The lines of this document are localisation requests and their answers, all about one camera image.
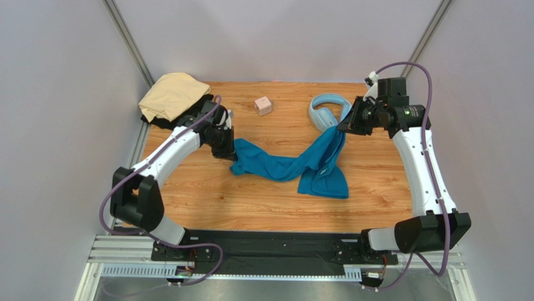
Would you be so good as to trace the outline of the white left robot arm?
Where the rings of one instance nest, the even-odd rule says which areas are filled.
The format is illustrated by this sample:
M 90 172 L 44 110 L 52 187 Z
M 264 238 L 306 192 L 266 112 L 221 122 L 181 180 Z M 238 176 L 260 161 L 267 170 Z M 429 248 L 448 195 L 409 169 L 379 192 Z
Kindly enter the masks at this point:
M 192 248 L 191 234 L 165 212 L 161 189 L 169 176 L 203 145 L 216 159 L 236 161 L 232 112 L 216 95 L 199 110 L 182 116 L 166 140 L 148 157 L 113 174 L 112 189 L 105 198 L 109 213 L 158 245 L 182 251 Z

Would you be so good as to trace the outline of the blue t shirt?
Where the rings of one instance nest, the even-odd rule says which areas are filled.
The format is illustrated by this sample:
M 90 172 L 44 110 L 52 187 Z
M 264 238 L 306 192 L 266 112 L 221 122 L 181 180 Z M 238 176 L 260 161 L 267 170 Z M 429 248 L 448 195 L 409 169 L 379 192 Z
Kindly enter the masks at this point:
M 276 182 L 299 177 L 300 194 L 347 199 L 347 180 L 337 165 L 345 141 L 345 133 L 330 127 L 299 156 L 286 157 L 271 155 L 245 139 L 236 139 L 237 161 L 229 169 L 235 176 L 254 174 Z

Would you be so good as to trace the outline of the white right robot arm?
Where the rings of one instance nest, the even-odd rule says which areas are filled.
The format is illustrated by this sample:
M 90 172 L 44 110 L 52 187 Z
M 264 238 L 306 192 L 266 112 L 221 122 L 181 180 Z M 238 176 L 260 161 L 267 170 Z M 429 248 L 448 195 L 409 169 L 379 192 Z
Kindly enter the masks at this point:
M 412 217 L 389 228 L 362 231 L 367 256 L 397 251 L 417 254 L 441 251 L 445 258 L 471 227 L 468 213 L 461 213 L 452 200 L 434 153 L 431 125 L 423 105 L 387 103 L 383 97 L 357 97 L 337 130 L 346 134 L 371 135 L 387 131 L 397 149 L 412 198 Z

